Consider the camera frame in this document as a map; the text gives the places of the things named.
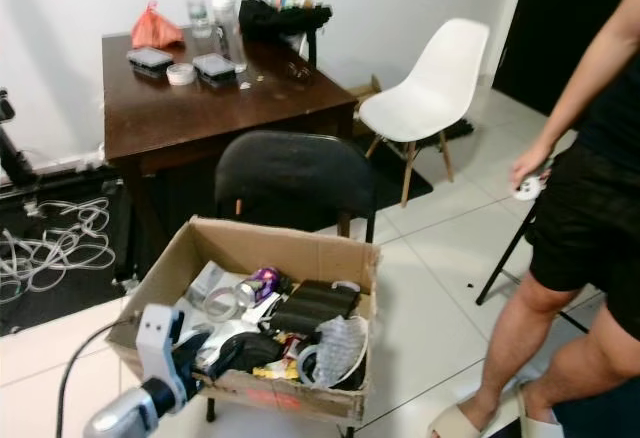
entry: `cardboard box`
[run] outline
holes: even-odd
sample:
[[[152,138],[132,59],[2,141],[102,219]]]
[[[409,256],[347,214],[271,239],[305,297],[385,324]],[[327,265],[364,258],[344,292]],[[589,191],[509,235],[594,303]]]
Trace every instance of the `cardboard box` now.
[[[358,309],[371,324],[375,315],[378,256],[377,247],[346,238],[194,217],[176,233],[149,270],[121,318],[142,311],[149,303],[175,304],[207,261],[214,260],[235,273],[250,274],[261,267],[275,266],[295,281],[356,282],[363,292]],[[134,326],[117,327],[107,341],[129,369],[141,377],[136,332]],[[287,380],[268,380],[232,370],[201,395],[356,425],[364,415],[370,362],[371,347],[367,352],[365,382],[357,391],[312,389]]]

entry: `bubble wrap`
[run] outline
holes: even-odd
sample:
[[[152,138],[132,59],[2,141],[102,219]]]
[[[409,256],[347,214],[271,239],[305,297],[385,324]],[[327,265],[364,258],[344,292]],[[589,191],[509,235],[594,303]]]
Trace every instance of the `bubble wrap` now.
[[[358,318],[338,316],[325,321],[316,331],[322,333],[313,370],[315,386],[332,387],[356,364],[365,343],[365,333]]]

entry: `chair seat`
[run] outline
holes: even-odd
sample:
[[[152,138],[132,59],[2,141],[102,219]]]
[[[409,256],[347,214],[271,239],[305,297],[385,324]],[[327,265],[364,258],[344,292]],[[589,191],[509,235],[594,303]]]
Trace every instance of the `chair seat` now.
[[[406,83],[374,95],[360,107],[360,119],[372,131],[402,143],[434,135],[460,118],[461,112],[439,94]]]

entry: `purple can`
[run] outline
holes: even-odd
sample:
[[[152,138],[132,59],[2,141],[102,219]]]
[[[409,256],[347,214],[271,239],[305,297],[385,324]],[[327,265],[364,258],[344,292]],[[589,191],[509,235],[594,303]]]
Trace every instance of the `purple can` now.
[[[238,301],[247,308],[253,308],[276,291],[278,286],[280,272],[275,268],[261,268],[238,285]]]

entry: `person's hand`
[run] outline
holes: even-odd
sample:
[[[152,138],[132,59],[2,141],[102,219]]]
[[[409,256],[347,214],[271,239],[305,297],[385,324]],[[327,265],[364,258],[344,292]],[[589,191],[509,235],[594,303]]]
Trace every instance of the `person's hand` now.
[[[553,152],[553,146],[537,141],[511,167],[511,188],[517,190],[527,175],[537,170]]]

